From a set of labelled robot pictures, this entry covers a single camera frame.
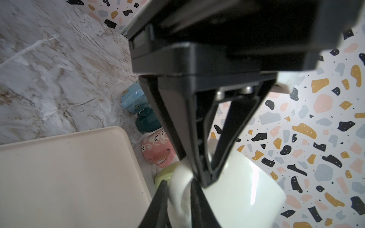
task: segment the white mug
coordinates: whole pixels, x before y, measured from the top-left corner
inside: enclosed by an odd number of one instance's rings
[[[208,141],[210,153],[217,143]],[[169,185],[168,215],[173,228],[191,227],[192,178],[190,163],[184,158]],[[222,228],[269,228],[286,200],[284,191],[268,174],[235,150],[219,179],[202,190]]]

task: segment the white mug handle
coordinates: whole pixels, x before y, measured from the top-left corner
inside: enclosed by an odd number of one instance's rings
[[[191,212],[190,210],[188,211],[183,210],[182,199],[184,191],[190,184],[192,179],[193,179],[193,171],[191,169],[191,165],[189,163],[188,158],[185,157],[176,167],[175,171],[172,174],[172,178],[170,179],[169,200],[171,202],[171,206],[175,210],[176,215],[179,217],[179,219],[184,219],[187,222],[191,220]]]

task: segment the white tray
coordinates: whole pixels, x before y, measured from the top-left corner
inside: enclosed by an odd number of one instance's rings
[[[0,227],[137,227],[150,202],[120,127],[0,146]]]

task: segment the pink mug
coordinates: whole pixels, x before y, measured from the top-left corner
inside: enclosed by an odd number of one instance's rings
[[[143,140],[142,154],[147,162],[165,168],[172,163],[176,152],[165,130],[161,129]]]

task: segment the metal bolt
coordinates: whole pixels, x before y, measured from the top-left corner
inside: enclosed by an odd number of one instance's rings
[[[220,101],[223,99],[224,99],[224,92],[221,90],[218,90],[217,93],[215,94],[215,100]]]
[[[241,94],[250,94],[253,93],[253,87],[252,86],[246,86],[241,89]]]

